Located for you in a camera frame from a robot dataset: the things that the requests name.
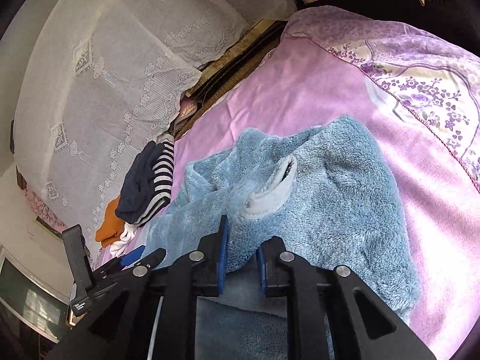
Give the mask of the white lace cover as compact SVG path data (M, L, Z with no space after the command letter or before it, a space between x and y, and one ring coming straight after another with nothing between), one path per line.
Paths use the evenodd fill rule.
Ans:
M97 253L107 204L201 68L260 20L294 12L293 0L58 0L16 108L19 172Z

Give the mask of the pink purple floral bedspread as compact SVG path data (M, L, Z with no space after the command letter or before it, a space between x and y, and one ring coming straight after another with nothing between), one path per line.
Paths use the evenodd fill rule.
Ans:
M278 47L175 144L187 164L253 128L289 137L342 116L391 170L420 284L406 324L449 359L479 319L479 58L407 24L335 7L301 10Z

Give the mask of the orange folded garment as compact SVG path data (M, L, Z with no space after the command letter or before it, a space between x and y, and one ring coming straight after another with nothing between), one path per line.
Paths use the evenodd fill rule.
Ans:
M120 239L125 230L125 222L116 216L116 209L120 202L120 196L110 201L106 206L103 223L95 233L95 241L106 248Z

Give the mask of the blue fleece baby garment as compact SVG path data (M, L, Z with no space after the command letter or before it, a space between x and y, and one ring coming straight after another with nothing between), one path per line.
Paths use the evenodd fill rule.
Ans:
M255 294L254 253L273 236L313 266L350 267L402 320L420 297L395 178L368 129L348 116L292 136L248 128L188 163L176 198L148 226L165 265L229 221L222 299L198 305L199 359L285 359L282 300Z

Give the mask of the navy striped folded garment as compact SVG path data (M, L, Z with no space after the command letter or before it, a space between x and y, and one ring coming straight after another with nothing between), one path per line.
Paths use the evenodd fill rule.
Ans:
M171 201L174 145L169 136L150 141L136 156L120 190L115 215L124 222L144 226Z

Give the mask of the woven straw mat stack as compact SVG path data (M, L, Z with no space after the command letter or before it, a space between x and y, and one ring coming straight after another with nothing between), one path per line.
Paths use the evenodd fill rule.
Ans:
M175 140L260 66L264 57L279 44L286 25L285 21L262 19L219 59L202 69L198 83L185 92L180 114L169 128Z

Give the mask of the white folded garment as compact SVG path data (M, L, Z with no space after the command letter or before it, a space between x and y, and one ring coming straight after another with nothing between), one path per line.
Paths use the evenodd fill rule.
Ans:
M138 226L135 224L124 223L124 231L120 234L118 241L110 245L110 255L119 258L127 249L128 245L134 240Z

